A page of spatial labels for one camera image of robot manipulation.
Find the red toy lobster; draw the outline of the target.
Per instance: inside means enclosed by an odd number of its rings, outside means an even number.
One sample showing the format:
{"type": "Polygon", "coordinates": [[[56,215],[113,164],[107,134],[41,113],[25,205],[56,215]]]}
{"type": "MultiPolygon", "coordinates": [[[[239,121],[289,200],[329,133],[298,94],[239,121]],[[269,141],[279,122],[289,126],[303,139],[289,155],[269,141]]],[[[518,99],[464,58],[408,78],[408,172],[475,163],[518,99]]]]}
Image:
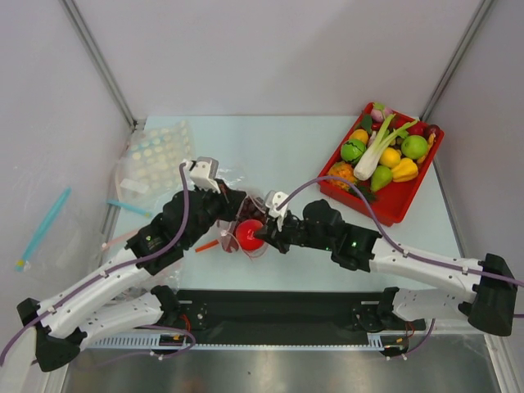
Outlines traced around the red toy lobster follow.
{"type": "Polygon", "coordinates": [[[234,234],[225,229],[220,231],[220,244],[227,253],[237,252],[241,248],[234,234]]]}

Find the purple toy grapes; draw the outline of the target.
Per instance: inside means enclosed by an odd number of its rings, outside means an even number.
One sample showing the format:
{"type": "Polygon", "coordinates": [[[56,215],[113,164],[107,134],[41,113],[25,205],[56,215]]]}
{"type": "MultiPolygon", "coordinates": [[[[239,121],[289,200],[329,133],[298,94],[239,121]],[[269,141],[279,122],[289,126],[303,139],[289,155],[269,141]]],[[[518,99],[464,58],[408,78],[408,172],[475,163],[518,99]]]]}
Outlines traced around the purple toy grapes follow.
{"type": "Polygon", "coordinates": [[[239,213],[240,220],[261,219],[264,217],[262,209],[252,200],[246,200],[239,213]]]}

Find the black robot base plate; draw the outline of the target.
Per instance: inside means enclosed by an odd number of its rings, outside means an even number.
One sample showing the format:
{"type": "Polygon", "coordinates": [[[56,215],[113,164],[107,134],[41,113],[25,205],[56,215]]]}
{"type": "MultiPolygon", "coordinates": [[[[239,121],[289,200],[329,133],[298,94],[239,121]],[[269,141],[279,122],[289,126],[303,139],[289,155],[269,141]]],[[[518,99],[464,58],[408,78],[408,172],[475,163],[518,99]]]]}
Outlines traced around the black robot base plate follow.
{"type": "Polygon", "coordinates": [[[163,296],[158,325],[188,328],[199,345],[344,346],[369,333],[425,324],[380,309],[379,292],[180,290],[163,296]]]}

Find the red dotted zip bag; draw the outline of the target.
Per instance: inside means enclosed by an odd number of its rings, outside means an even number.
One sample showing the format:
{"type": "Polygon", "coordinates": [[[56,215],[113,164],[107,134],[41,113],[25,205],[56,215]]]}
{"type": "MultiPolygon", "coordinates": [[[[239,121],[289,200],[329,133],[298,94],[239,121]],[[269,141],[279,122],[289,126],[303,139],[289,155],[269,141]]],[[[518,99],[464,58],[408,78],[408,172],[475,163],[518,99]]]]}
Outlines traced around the red dotted zip bag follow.
{"type": "MultiPolygon", "coordinates": [[[[257,219],[264,225],[266,223],[265,213],[266,213],[266,210],[267,210],[266,206],[264,205],[264,198],[261,196],[261,194],[257,190],[254,190],[254,189],[248,190],[246,192],[246,194],[247,194],[247,197],[244,200],[244,202],[246,200],[252,200],[264,212],[263,213],[264,217],[261,218],[261,219],[257,219]]],[[[240,213],[240,211],[238,211],[237,219],[234,222],[225,222],[225,221],[218,220],[216,222],[216,225],[215,225],[216,234],[217,234],[216,239],[214,239],[214,240],[212,240],[210,242],[207,242],[206,244],[202,244],[202,245],[198,246],[195,249],[195,252],[196,253],[202,253],[203,251],[207,251],[207,250],[212,249],[212,248],[217,247],[217,246],[220,246],[221,249],[222,249],[222,246],[220,244],[220,231],[225,229],[225,230],[228,230],[229,232],[233,233],[234,236],[235,236],[235,231],[237,229],[237,226],[241,222],[245,221],[245,220],[240,220],[239,219],[239,213],[240,213]]],[[[239,251],[233,252],[233,253],[229,253],[229,254],[242,253],[249,260],[255,260],[257,258],[260,258],[266,252],[267,248],[268,248],[267,244],[264,243],[264,245],[259,250],[256,250],[256,251],[244,251],[242,248],[240,248],[239,251]]]]}

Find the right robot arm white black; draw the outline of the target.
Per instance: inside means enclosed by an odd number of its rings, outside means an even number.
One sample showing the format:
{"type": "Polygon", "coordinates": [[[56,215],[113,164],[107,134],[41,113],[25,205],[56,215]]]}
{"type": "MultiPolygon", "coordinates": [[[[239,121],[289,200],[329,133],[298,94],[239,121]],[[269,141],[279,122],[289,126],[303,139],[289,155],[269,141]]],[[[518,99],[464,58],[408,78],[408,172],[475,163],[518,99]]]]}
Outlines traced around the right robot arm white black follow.
{"type": "Polygon", "coordinates": [[[301,217],[269,215],[255,237],[286,254],[291,246],[328,251],[351,271],[384,273],[427,285],[390,287],[377,308],[379,322],[397,328],[417,319],[457,319],[499,337],[513,330],[517,283],[505,259],[451,258],[394,242],[384,233],[349,224],[327,201],[309,203],[301,217]]]}

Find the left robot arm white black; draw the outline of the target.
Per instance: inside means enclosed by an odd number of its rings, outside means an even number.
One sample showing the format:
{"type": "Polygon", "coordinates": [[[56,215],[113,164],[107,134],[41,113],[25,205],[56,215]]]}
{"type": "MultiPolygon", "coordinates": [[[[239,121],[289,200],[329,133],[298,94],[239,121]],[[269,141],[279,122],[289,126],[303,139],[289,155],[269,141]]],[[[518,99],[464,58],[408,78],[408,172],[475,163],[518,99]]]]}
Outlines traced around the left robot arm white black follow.
{"type": "Polygon", "coordinates": [[[215,222],[235,220],[247,194],[225,183],[219,188],[178,192],[99,269],[51,299],[18,304],[22,323],[36,331],[34,357],[43,372],[68,364],[103,336],[148,325],[170,328],[179,321],[178,299],[167,286],[118,305],[107,303],[181,260],[215,222]]]}

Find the red toy pepper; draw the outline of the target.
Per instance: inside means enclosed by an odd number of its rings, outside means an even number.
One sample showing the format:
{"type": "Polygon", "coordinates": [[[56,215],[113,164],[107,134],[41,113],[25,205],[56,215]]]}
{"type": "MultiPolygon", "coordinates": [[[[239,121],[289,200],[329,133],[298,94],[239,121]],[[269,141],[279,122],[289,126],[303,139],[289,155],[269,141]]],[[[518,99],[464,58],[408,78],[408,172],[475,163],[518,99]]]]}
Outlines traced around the red toy pepper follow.
{"type": "Polygon", "coordinates": [[[255,236],[261,228],[263,224],[257,219],[247,219],[237,226],[235,237],[244,251],[256,251],[264,245],[264,241],[255,236]]]}

